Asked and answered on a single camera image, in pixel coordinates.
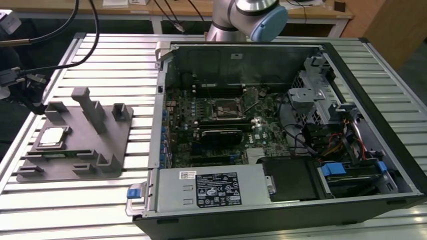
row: cardboard box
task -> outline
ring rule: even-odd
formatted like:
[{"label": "cardboard box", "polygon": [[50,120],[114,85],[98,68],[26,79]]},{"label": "cardboard box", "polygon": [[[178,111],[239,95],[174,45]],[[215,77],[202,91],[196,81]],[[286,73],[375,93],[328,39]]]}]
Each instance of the cardboard box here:
[{"label": "cardboard box", "polygon": [[130,4],[147,5],[150,0],[128,0]]}]

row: motherboard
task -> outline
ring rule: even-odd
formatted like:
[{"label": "motherboard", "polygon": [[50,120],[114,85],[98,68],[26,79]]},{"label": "motherboard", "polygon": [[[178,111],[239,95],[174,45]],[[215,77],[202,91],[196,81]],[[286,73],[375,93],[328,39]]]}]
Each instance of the motherboard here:
[{"label": "motherboard", "polygon": [[248,149],[264,156],[288,156],[288,143],[278,118],[280,94],[268,87],[166,91],[171,167],[248,164]]}]

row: metal bracket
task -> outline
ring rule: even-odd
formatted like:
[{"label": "metal bracket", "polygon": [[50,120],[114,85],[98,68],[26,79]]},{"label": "metal bracket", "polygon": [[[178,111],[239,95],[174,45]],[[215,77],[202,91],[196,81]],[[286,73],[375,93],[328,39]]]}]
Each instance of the metal bracket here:
[{"label": "metal bracket", "polygon": [[171,42],[170,41],[158,41],[158,43],[155,44],[155,51],[154,51],[156,66],[158,66],[158,62],[162,61],[162,57],[166,54],[168,54],[171,51],[172,51]]}]

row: wooden desk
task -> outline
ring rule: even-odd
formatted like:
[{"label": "wooden desk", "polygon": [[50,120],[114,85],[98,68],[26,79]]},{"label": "wooden desk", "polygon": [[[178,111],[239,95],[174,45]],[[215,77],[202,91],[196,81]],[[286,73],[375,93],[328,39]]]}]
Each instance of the wooden desk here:
[{"label": "wooden desk", "polygon": [[[158,0],[166,13],[171,15],[164,0]],[[168,0],[171,8],[180,21],[200,21],[200,17],[187,0]],[[206,20],[212,18],[212,0],[192,0]],[[326,1],[326,6],[312,6],[304,9],[291,9],[288,11],[288,23],[291,24],[327,24],[334,25],[330,37],[339,37],[346,28],[348,20],[354,17],[347,10],[339,12],[332,7],[334,0]],[[75,0],[2,0],[0,9],[12,9],[20,18],[30,19],[67,19],[74,9]],[[155,34],[162,34],[162,21],[167,20],[155,1],[148,5],[130,4],[128,8],[103,8],[103,0],[95,0],[99,18],[104,20],[150,20]],[[90,2],[80,1],[79,15],[76,19],[91,19],[92,11]]]}]

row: sticker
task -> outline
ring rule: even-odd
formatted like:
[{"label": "sticker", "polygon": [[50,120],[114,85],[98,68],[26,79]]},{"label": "sticker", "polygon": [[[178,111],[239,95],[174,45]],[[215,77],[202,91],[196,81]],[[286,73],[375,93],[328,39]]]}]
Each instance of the sticker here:
[{"label": "sticker", "polygon": [[180,171],[179,172],[179,179],[195,179],[196,178],[196,171]]},{"label": "sticker", "polygon": [[236,172],[196,175],[195,188],[199,208],[242,205]]},{"label": "sticker", "polygon": [[131,14],[150,14],[150,11],[131,11]]}]

